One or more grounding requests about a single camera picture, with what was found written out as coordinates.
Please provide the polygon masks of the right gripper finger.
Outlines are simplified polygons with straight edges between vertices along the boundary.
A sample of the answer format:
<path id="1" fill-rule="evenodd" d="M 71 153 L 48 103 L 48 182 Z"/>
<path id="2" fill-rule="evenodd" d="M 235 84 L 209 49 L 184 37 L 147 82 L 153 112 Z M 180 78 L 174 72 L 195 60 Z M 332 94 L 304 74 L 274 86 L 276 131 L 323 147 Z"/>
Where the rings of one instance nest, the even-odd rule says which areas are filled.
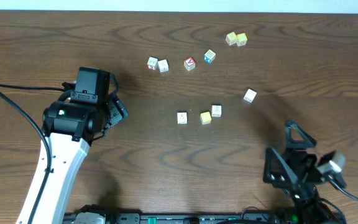
<path id="1" fill-rule="evenodd" d="M 287 149 L 308 149 L 316 145 L 317 141 L 304 132 L 295 121 L 285 121 L 285 147 Z"/>
<path id="2" fill-rule="evenodd" d="M 296 189 L 298 176 L 284 161 L 282 156 L 274 149 L 267 148 L 265 152 L 265 165 L 263 182 L 279 189 Z"/>

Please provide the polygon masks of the wooden A block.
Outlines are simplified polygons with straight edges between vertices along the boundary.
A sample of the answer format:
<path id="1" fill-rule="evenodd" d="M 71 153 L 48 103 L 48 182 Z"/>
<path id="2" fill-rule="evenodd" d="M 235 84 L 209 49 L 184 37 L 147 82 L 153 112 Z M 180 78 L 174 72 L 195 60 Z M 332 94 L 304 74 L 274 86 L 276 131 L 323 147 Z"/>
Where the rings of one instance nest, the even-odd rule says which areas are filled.
<path id="1" fill-rule="evenodd" d="M 177 113 L 177 123 L 186 124 L 188 122 L 187 112 L 178 112 Z"/>

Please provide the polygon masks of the wooden block with M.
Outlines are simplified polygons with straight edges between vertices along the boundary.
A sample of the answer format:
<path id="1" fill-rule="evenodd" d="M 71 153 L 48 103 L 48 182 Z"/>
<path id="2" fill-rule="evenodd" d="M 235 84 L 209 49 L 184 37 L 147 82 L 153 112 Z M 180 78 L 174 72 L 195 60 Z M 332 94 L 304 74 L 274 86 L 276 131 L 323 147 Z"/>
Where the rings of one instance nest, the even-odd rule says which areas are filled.
<path id="1" fill-rule="evenodd" d="M 252 89 L 248 89 L 243 97 L 243 100 L 249 102 L 249 103 L 252 103 L 254 98 L 256 97 L 257 95 L 257 92 L 252 90 Z"/>

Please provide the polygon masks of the wooden block with figure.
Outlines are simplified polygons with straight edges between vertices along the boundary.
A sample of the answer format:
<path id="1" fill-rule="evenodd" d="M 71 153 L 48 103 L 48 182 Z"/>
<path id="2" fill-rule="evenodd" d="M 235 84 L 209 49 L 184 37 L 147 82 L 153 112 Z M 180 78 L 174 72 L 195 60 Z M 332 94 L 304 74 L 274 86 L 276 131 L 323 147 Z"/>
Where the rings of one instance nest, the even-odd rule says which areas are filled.
<path id="1" fill-rule="evenodd" d="M 222 115 L 222 106 L 221 105 L 213 105 L 211 107 L 211 116 L 212 117 L 221 117 Z"/>

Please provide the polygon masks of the yellow top block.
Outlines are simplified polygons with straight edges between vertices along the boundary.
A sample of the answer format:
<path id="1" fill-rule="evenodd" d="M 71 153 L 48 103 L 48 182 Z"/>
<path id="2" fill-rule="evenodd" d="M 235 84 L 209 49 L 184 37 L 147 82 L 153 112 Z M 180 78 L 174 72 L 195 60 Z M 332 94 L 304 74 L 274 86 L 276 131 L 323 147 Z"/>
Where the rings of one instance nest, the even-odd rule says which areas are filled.
<path id="1" fill-rule="evenodd" d="M 209 124 L 212 121 L 211 113 L 209 111 L 201 113 L 200 120 L 202 125 Z"/>

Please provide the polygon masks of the yellow block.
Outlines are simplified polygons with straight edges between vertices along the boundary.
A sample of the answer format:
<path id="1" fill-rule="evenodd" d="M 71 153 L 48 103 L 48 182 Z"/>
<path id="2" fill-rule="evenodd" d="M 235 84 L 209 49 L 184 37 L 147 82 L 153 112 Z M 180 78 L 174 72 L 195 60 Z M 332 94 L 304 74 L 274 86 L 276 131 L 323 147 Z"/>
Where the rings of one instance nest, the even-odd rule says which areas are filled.
<path id="1" fill-rule="evenodd" d="M 238 41 L 237 34 L 235 32 L 228 33 L 226 35 L 226 42 L 228 45 L 234 45 Z"/>
<path id="2" fill-rule="evenodd" d="M 211 113 L 209 111 L 201 113 L 200 120 L 202 125 L 209 124 L 212 121 Z"/>
<path id="3" fill-rule="evenodd" d="M 236 44 L 238 47 L 244 46 L 247 43 L 247 40 L 248 38 L 245 33 L 237 34 Z"/>

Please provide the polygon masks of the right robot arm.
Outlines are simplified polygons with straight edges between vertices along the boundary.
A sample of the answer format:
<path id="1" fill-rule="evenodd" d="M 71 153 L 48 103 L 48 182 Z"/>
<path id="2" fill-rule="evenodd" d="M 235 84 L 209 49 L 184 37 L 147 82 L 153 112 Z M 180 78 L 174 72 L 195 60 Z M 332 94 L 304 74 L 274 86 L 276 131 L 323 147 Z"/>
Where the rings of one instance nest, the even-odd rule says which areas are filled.
<path id="1" fill-rule="evenodd" d="M 316 147 L 316 140 L 292 120 L 285 122 L 285 150 L 282 154 L 270 147 L 265 152 L 263 181 L 282 189 L 293 200 L 295 216 L 289 213 L 271 218 L 280 223 L 344 223 L 319 196 L 316 185 L 333 180 L 340 187 L 346 183 L 341 172 L 346 163 L 343 153 L 333 151 L 318 159 L 306 150 Z"/>

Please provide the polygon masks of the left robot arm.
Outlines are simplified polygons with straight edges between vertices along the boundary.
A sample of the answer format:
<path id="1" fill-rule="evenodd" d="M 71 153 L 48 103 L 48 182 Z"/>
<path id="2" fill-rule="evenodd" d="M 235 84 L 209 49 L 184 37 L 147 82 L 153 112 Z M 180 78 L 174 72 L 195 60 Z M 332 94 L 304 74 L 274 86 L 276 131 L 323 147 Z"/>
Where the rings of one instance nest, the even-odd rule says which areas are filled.
<path id="1" fill-rule="evenodd" d="M 75 83 L 44 110 L 37 168 L 18 223 L 62 223 L 78 170 L 90 146 L 128 112 L 109 91 L 117 86 L 112 73 L 81 67 Z"/>

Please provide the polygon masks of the red sided block far left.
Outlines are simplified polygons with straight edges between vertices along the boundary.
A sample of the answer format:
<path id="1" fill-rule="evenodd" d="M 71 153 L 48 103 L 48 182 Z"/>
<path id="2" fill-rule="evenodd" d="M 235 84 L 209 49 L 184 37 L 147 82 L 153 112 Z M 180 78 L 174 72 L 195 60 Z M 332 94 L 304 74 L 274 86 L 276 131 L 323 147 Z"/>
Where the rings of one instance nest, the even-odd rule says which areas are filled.
<path id="1" fill-rule="evenodd" d="M 154 57 L 149 57 L 147 67 L 149 70 L 156 70 L 158 67 L 158 59 Z"/>

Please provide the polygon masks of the plain wooden block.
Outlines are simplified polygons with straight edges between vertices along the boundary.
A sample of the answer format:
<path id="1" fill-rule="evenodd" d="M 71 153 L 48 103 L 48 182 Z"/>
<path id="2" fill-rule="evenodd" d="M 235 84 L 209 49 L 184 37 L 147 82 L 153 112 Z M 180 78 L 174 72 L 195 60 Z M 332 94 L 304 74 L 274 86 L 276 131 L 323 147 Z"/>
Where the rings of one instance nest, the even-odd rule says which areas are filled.
<path id="1" fill-rule="evenodd" d="M 167 72 L 169 71 L 169 65 L 166 59 L 164 60 L 159 60 L 158 61 L 158 68 L 160 70 L 160 72 Z"/>

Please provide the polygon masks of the red A letter block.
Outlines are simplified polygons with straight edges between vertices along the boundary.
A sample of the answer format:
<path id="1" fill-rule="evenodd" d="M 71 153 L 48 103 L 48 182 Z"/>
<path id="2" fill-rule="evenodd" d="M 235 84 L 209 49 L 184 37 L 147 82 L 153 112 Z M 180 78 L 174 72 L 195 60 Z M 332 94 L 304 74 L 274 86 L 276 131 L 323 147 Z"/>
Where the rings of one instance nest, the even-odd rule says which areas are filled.
<path id="1" fill-rule="evenodd" d="M 188 57 L 184 60 L 185 68 L 190 71 L 196 67 L 196 62 L 193 57 Z"/>

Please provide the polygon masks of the blue sided letter block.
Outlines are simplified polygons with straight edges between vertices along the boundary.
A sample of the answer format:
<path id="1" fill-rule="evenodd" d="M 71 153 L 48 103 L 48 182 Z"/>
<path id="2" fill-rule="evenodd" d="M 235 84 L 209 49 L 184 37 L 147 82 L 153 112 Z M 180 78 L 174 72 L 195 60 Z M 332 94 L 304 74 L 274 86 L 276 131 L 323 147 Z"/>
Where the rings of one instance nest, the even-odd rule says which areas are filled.
<path id="1" fill-rule="evenodd" d="M 205 54 L 204 54 L 204 61 L 208 64 L 211 64 L 212 61 L 216 58 L 216 53 L 213 52 L 211 49 L 209 49 Z"/>

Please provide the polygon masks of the yellow block far right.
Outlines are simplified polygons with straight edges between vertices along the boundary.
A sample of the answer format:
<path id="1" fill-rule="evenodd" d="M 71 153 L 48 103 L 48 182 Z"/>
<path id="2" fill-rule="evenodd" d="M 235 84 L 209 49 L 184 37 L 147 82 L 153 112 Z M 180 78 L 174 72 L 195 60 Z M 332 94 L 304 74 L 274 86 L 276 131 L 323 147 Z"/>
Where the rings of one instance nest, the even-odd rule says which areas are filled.
<path id="1" fill-rule="evenodd" d="M 245 33 L 237 34 L 236 44 L 238 47 L 244 46 L 247 43 L 247 40 L 248 38 Z"/>

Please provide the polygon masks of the yellow block far left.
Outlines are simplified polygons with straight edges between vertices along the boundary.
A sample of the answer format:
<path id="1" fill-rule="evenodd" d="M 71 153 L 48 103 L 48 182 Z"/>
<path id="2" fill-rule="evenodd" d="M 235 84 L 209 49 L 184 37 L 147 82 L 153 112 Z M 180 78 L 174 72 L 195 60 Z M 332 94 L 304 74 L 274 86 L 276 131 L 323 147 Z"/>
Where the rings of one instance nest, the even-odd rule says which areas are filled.
<path id="1" fill-rule="evenodd" d="M 228 33 L 226 35 L 226 42 L 228 45 L 234 45 L 238 41 L 237 34 L 235 32 Z"/>

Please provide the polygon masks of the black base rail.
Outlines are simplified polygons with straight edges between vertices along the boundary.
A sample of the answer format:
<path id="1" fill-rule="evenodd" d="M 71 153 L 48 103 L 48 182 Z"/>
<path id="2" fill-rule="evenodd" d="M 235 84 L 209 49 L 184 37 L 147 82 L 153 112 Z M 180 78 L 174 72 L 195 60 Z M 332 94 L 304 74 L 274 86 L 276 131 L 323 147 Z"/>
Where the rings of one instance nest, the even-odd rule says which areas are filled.
<path id="1" fill-rule="evenodd" d="M 268 213 L 245 213 L 241 214 L 187 214 L 187 215 L 159 215 L 138 213 L 117 213 L 112 215 L 100 215 L 98 213 L 83 212 L 79 214 L 66 215 L 63 223 L 112 223 L 112 224 L 181 224 L 199 223 L 213 224 L 229 220 L 256 222 L 256 223 L 300 223 L 301 218 L 294 215 L 270 215 Z"/>

